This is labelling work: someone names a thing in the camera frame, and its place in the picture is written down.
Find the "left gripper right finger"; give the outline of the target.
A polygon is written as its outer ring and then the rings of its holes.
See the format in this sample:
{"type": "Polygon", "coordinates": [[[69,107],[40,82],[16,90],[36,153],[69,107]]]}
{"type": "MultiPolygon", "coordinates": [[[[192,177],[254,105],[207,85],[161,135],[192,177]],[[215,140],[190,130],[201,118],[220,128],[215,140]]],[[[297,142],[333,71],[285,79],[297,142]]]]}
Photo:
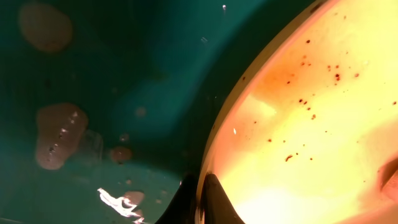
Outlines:
{"type": "Polygon", "coordinates": [[[244,224],[214,174],[205,177],[201,207],[205,215],[204,224],[244,224]]]}

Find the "yellow plate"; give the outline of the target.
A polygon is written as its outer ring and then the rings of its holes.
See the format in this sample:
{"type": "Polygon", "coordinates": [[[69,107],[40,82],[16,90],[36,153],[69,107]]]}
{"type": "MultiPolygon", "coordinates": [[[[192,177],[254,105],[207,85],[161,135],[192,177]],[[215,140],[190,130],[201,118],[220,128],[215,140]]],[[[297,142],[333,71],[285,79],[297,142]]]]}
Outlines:
{"type": "Polygon", "coordinates": [[[315,1],[252,61],[209,135],[244,223],[397,222],[397,0],[315,1]]]}

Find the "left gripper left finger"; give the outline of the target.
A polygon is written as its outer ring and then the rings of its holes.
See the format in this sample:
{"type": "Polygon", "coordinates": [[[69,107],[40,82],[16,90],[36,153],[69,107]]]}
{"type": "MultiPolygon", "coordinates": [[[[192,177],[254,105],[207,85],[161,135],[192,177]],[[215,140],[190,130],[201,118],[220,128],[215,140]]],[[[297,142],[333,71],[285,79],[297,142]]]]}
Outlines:
{"type": "Polygon", "coordinates": [[[195,224],[197,183],[198,179],[193,174],[186,175],[155,224],[195,224]]]}

